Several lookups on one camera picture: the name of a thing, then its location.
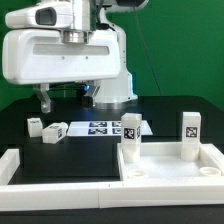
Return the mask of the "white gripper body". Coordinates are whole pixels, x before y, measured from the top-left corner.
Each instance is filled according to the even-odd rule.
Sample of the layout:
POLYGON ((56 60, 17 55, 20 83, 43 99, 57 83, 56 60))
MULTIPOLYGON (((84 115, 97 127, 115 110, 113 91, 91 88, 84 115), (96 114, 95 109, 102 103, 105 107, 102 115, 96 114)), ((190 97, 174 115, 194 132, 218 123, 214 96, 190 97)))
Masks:
POLYGON ((14 84, 89 81, 121 70, 118 37, 96 28, 94 2, 40 2, 6 14, 2 69, 14 84))

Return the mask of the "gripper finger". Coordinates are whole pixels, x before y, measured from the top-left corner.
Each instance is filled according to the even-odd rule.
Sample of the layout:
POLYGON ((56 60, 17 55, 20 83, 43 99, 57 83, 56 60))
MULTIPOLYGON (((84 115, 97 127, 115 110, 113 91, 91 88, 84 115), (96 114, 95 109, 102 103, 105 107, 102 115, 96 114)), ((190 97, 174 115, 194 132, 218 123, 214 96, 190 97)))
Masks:
POLYGON ((95 98, 99 91, 99 86, 88 84, 86 86, 86 93, 83 96, 82 102, 86 107, 94 107, 95 106, 95 98))
POLYGON ((41 103, 41 111, 45 114, 50 113, 52 111, 52 101, 48 95, 48 91, 50 90, 49 84, 35 84, 33 89, 40 100, 41 103))

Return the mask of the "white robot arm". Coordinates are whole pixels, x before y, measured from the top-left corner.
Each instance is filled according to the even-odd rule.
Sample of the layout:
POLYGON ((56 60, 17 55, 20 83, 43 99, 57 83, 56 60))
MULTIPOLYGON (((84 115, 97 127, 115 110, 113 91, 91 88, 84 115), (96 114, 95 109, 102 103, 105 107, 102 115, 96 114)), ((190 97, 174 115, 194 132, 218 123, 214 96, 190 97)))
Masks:
POLYGON ((149 0, 40 0, 6 14, 2 69, 13 84, 32 84, 44 113, 52 110, 51 84, 81 83, 98 108, 134 101, 126 68, 126 34, 107 20, 112 12, 135 12, 149 0))

